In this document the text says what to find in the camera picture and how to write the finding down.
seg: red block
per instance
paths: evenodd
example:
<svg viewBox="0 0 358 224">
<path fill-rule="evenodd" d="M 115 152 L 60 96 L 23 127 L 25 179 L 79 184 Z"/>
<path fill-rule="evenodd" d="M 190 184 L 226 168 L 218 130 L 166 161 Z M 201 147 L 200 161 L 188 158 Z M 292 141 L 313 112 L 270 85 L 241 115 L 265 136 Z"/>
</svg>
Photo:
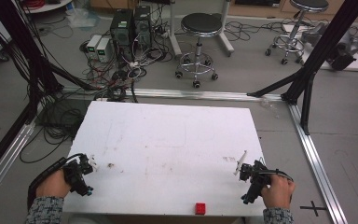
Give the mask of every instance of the red block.
<svg viewBox="0 0 358 224">
<path fill-rule="evenodd" d="M 196 203 L 196 215 L 205 215 L 206 205 L 205 203 Z"/>
</svg>

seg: white board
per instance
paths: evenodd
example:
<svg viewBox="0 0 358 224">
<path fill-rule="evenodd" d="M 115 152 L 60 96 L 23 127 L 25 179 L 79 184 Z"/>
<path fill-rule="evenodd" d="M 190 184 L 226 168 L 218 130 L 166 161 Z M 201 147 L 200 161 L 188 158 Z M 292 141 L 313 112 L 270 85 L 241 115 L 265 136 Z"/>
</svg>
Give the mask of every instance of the white board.
<svg viewBox="0 0 358 224">
<path fill-rule="evenodd" d="M 244 150 L 245 163 L 263 157 L 246 108 L 92 102 L 70 155 L 94 156 L 94 191 L 68 195 L 64 212 L 192 216 L 206 203 L 205 216 L 262 216 L 233 174 Z"/>
<path fill-rule="evenodd" d="M 293 30 L 293 27 L 294 25 L 284 25 L 283 26 L 283 29 L 286 31 L 286 32 L 291 32 Z M 298 30 L 307 30 L 307 27 L 305 26 L 300 26 Z M 297 33 L 296 37 L 298 39 L 301 39 L 301 33 Z M 303 58 L 303 61 L 305 62 L 309 56 L 310 56 L 310 53 L 312 52 L 313 50 L 313 47 L 310 43 L 306 43 L 304 45 L 304 54 L 302 56 Z M 348 67 L 346 67 L 344 69 L 344 71 L 353 71 L 353 72 L 358 72 L 358 54 L 354 54 L 353 55 L 353 58 L 356 59 L 356 61 L 354 61 L 353 63 L 351 63 L 350 65 L 348 65 Z M 324 70 L 333 70 L 333 68 L 331 67 L 331 65 L 328 63 L 328 62 L 324 62 L 322 64 L 322 67 L 321 69 L 324 69 Z"/>
</svg>

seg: desk leg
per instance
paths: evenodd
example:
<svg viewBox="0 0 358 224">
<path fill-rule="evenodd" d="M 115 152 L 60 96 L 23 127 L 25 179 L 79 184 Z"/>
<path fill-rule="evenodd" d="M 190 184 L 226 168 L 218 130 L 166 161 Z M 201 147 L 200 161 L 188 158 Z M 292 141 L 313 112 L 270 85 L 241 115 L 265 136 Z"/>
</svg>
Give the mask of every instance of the desk leg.
<svg viewBox="0 0 358 224">
<path fill-rule="evenodd" d="M 223 10 L 222 10 L 223 30 L 222 33 L 219 34 L 219 38 L 222 40 L 223 44 L 225 45 L 229 57 L 231 56 L 231 53 L 234 52 L 234 48 L 232 48 L 231 43 L 228 41 L 225 35 L 225 25 L 226 25 L 226 19 L 228 14 L 229 3 L 231 2 L 231 0 L 224 0 L 224 1 L 225 2 L 223 4 Z"/>
<path fill-rule="evenodd" d="M 178 41 L 175 36 L 175 0 L 171 0 L 170 10 L 171 10 L 171 15 L 170 15 L 171 19 L 170 19 L 170 30 L 168 31 L 168 36 L 170 37 L 173 52 L 175 53 L 175 59 L 179 59 L 182 56 L 182 51 L 180 50 Z"/>
</svg>

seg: power supply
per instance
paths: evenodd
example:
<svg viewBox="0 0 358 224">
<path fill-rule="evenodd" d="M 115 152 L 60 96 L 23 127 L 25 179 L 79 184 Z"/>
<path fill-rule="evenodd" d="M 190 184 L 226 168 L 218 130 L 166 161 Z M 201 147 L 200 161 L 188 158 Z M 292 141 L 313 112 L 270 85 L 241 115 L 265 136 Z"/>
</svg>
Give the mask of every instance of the power supply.
<svg viewBox="0 0 358 224">
<path fill-rule="evenodd" d="M 101 63 L 108 63 L 110 60 L 112 60 L 113 51 L 109 37 L 101 38 L 100 44 L 97 47 L 97 53 Z"/>
<path fill-rule="evenodd" d="M 150 49 L 152 47 L 150 7 L 136 7 L 134 20 L 138 49 Z"/>
<path fill-rule="evenodd" d="M 101 35 L 94 35 L 87 44 L 87 52 L 89 53 L 89 58 L 92 60 L 99 60 L 96 49 L 100 43 L 101 38 Z"/>
<path fill-rule="evenodd" d="M 119 62 L 133 62 L 133 41 L 135 29 L 133 22 L 133 11 L 127 8 L 114 10 L 110 34 L 114 42 L 115 54 Z"/>
</svg>

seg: stool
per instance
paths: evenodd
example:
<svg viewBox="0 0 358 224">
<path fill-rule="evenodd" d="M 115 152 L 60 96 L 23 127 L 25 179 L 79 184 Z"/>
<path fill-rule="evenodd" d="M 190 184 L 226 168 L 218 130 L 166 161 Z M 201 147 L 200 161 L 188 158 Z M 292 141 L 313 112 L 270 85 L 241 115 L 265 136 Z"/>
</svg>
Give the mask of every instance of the stool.
<svg viewBox="0 0 358 224">
<path fill-rule="evenodd" d="M 293 27 L 290 35 L 279 35 L 274 38 L 274 42 L 266 50 L 265 54 L 269 56 L 271 54 L 271 48 L 280 48 L 285 51 L 284 58 L 281 61 L 281 64 L 287 64 L 286 57 L 289 53 L 297 53 L 296 63 L 302 61 L 302 55 L 304 54 L 304 43 L 301 40 L 296 38 L 296 33 L 300 24 L 304 18 L 306 12 L 323 12 L 328 8 L 328 2 L 326 0 L 290 0 L 290 4 L 293 7 L 300 9 L 298 12 L 298 20 Z"/>
<path fill-rule="evenodd" d="M 183 17 L 182 29 L 187 35 L 198 36 L 197 48 L 195 52 L 184 54 L 176 68 L 175 76 L 181 78 L 181 70 L 194 75 L 193 87 L 199 88 L 198 76 L 212 72 L 212 80 L 217 80 L 219 76 L 213 68 L 212 58 L 201 52 L 201 38 L 219 35 L 222 31 L 222 22 L 215 16 L 205 13 L 193 13 Z"/>
</svg>

